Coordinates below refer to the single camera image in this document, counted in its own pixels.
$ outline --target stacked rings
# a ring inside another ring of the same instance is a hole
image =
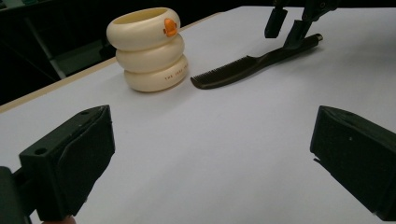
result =
[[[167,7],[132,12],[107,26],[107,39],[131,88],[160,91],[183,79],[188,62],[179,29],[178,15]]]

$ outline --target white table surface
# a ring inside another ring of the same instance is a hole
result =
[[[315,22],[315,50],[233,85],[203,91],[190,77],[281,47],[263,32],[272,7],[238,7],[181,32],[188,77],[131,90],[113,63],[0,114],[0,164],[77,112],[110,105],[116,153],[78,224],[319,224],[382,221],[309,151],[320,105],[396,131],[396,8],[341,9]],[[34,223],[40,223],[36,213]]]

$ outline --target orange piece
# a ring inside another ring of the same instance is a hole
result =
[[[177,34],[177,24],[172,19],[165,19],[163,21],[165,29],[163,29],[163,33],[166,36],[171,37]]]

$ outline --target comb teeth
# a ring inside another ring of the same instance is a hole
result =
[[[192,77],[191,82],[196,88],[203,90],[225,86],[246,77],[243,74],[256,64],[256,58],[246,56],[222,67]]]

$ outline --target screw hole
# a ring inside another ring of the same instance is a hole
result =
[[[46,153],[47,150],[45,148],[39,148],[35,151],[36,155],[43,155],[44,153]]]

